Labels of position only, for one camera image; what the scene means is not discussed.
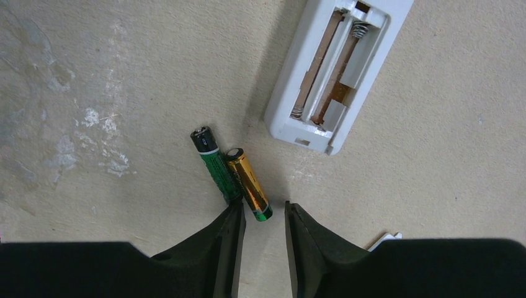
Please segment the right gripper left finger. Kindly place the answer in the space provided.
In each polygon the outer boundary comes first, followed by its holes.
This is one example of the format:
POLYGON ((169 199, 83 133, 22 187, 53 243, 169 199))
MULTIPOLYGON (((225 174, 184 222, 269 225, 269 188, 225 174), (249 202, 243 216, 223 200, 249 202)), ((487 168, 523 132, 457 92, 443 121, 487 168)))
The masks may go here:
POLYGON ((212 223, 151 259, 168 297, 237 297, 246 230, 244 206, 230 204, 212 223))

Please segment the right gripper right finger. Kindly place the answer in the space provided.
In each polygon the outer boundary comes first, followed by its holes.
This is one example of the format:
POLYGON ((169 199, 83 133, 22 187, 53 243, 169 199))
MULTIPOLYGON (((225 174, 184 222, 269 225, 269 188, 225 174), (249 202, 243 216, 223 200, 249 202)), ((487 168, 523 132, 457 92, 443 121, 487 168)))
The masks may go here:
POLYGON ((369 252, 318 223, 301 205, 285 203, 293 297, 347 297, 351 271, 369 252))

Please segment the white battery cover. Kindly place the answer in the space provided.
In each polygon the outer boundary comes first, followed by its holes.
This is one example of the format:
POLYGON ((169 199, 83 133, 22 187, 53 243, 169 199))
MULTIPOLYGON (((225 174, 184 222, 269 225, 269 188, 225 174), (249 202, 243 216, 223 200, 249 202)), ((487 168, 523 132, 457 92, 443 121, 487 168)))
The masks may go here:
POLYGON ((368 248, 367 251, 372 252, 375 250, 380 244, 382 244, 385 241, 390 240, 401 240, 403 238, 403 234, 401 232, 397 232, 395 234, 392 233, 384 233, 381 235, 375 242, 373 242, 368 248))

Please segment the gold AAA battery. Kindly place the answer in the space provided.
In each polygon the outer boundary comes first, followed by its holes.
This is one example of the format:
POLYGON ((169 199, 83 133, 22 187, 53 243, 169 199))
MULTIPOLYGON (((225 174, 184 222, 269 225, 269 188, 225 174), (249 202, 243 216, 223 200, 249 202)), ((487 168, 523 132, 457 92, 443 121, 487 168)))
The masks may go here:
POLYGON ((273 210, 260 182, 242 148, 233 148, 226 153, 228 166, 244 192, 244 198, 255 218, 264 222, 271 218, 273 210))

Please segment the green AAA battery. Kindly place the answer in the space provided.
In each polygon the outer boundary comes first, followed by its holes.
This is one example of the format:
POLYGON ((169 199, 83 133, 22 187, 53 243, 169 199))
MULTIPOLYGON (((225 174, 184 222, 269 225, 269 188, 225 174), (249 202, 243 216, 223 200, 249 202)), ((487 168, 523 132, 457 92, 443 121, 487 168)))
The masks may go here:
POLYGON ((211 128, 199 127, 190 134, 190 138, 226 203, 240 201, 243 196, 226 165, 211 128))

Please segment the white remote control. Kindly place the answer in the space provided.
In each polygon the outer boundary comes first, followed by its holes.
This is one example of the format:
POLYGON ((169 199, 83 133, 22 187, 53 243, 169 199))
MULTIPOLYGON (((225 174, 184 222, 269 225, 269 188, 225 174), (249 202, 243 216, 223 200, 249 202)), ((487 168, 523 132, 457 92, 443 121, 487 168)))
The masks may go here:
POLYGON ((342 148, 412 1, 308 1, 267 106, 274 138, 342 148))

